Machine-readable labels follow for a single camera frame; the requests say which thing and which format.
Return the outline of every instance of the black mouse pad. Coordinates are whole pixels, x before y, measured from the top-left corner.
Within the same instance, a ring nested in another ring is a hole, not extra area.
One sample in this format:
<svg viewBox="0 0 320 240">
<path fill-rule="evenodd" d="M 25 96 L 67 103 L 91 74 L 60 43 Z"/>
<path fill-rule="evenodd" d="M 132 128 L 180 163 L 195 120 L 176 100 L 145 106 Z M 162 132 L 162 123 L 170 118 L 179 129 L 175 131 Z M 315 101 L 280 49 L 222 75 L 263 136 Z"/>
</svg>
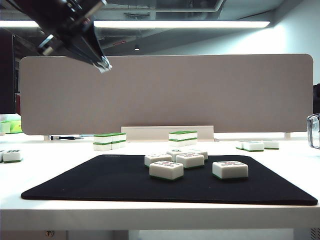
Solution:
<svg viewBox="0 0 320 240">
<path fill-rule="evenodd" d="M 212 163 L 240 161 L 248 179 L 220 180 Z M 209 156 L 177 181 L 153 179 L 143 155 L 99 155 L 21 194 L 28 200 L 316 205 L 318 200 L 249 156 Z"/>
</svg>

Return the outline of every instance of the robotic arm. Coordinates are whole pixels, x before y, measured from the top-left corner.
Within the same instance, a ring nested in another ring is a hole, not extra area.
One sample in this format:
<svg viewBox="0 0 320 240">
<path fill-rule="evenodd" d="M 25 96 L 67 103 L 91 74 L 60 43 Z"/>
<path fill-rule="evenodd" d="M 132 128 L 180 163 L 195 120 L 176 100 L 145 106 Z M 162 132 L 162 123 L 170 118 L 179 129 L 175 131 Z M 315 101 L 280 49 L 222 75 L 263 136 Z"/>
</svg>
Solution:
<svg viewBox="0 0 320 240">
<path fill-rule="evenodd" d="M 93 64 L 101 73 L 112 66 L 95 34 L 93 14 L 106 0 L 15 0 L 16 8 L 49 36 L 37 47 L 41 56 L 67 49 L 68 57 Z"/>
</svg>

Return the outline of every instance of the white table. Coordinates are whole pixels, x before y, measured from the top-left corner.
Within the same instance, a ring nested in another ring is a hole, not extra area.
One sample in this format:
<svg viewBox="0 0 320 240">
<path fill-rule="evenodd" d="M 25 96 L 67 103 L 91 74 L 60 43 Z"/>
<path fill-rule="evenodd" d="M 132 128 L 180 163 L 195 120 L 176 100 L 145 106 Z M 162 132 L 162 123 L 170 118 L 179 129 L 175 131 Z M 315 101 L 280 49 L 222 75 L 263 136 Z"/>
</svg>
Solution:
<svg viewBox="0 0 320 240">
<path fill-rule="evenodd" d="M 165 152 L 167 142 L 128 142 L 94 151 L 90 138 L 43 141 L 43 136 L 0 136 L 2 150 L 20 149 L 24 160 L 0 164 L 3 231 L 284 229 L 320 226 L 320 205 L 245 205 L 175 202 L 24 200 L 22 192 L 100 154 Z M 283 138 L 280 150 L 246 152 L 232 141 L 199 142 L 209 155 L 246 155 L 320 199 L 320 150 L 304 137 Z"/>
</svg>

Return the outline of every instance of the white wall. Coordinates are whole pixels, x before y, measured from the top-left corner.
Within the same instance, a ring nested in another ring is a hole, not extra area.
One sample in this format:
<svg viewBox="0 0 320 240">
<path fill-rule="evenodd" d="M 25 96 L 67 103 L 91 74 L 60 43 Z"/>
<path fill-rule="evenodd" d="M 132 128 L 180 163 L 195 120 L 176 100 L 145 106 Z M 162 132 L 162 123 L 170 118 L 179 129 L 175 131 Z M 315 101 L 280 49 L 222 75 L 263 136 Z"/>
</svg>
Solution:
<svg viewBox="0 0 320 240">
<path fill-rule="evenodd" d="M 320 83 L 320 0 L 304 0 L 274 26 L 225 35 L 163 51 L 154 55 L 202 54 L 310 54 L 315 84 Z"/>
</svg>

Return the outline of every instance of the screwdriver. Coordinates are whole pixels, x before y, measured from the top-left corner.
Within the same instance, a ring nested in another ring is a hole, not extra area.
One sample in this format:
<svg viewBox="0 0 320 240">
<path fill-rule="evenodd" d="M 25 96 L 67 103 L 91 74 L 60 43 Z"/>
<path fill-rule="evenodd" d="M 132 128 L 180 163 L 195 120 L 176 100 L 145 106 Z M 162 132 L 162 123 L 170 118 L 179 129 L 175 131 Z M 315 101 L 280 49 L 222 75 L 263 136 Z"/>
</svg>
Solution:
<svg viewBox="0 0 320 240">
<path fill-rule="evenodd" d="M 75 136 L 51 136 L 51 140 L 60 140 L 60 139 L 66 139 L 66 140 L 76 140 L 76 139 L 83 139 L 83 137 L 75 137 Z"/>
</svg>

